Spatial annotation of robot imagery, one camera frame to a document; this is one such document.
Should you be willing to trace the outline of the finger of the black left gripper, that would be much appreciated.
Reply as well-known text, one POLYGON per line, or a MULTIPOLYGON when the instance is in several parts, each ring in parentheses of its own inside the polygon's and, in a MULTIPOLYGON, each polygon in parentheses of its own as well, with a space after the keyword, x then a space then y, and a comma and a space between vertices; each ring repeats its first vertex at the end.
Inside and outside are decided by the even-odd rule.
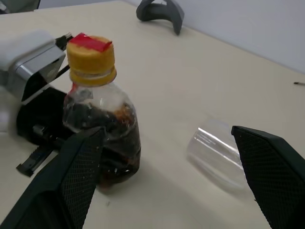
POLYGON ((34 172, 40 167, 45 167, 59 153, 62 143, 45 144, 38 146, 30 156, 16 169, 19 173, 31 177, 34 172))

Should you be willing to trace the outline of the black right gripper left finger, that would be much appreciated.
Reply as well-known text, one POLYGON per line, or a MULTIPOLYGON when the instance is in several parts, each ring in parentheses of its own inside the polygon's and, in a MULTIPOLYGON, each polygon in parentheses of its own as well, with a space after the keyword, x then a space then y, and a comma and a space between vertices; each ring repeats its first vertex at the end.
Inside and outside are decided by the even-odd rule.
POLYGON ((100 171, 104 128, 67 139, 59 154, 31 181, 2 229, 81 229, 100 171))

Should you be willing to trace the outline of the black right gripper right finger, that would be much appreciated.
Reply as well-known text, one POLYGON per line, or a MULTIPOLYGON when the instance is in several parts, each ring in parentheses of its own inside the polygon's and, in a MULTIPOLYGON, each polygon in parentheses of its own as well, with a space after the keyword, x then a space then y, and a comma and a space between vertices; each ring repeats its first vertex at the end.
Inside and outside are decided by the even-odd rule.
POLYGON ((281 137, 233 126, 245 177, 273 229, 305 227, 305 160, 281 137))

